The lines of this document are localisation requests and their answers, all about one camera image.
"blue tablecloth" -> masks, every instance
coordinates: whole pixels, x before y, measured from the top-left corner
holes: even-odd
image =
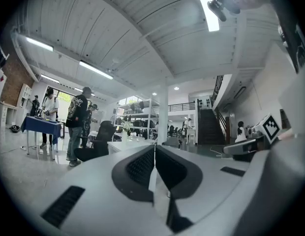
[[[21,124],[21,130],[31,130],[45,134],[52,134],[53,135],[53,144],[58,143],[58,137],[61,136],[61,124],[60,123],[53,123],[46,120],[37,119],[35,117],[27,116],[23,124]]]

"staircase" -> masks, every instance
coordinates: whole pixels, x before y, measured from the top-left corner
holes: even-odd
[[[198,144],[225,145],[226,141],[216,116],[211,109],[200,110]]]

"pillar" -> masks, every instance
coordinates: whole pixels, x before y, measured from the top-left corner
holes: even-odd
[[[159,126],[158,126],[158,145],[167,141],[168,135],[168,87],[167,78],[161,79],[159,93]]]

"sneaker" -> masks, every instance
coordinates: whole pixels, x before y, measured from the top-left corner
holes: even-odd
[[[70,165],[70,167],[76,167],[77,165],[80,165],[80,163],[81,163],[81,161],[78,161],[78,160],[70,161],[69,165]]]

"brick wall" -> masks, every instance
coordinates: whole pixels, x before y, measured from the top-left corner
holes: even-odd
[[[1,93],[0,101],[17,106],[19,93],[23,84],[27,84],[32,88],[34,80],[15,51],[10,38],[10,29],[11,25],[7,25],[0,37],[0,45],[3,52],[5,55],[9,54],[6,64],[2,68],[4,74],[7,76],[7,80]]]

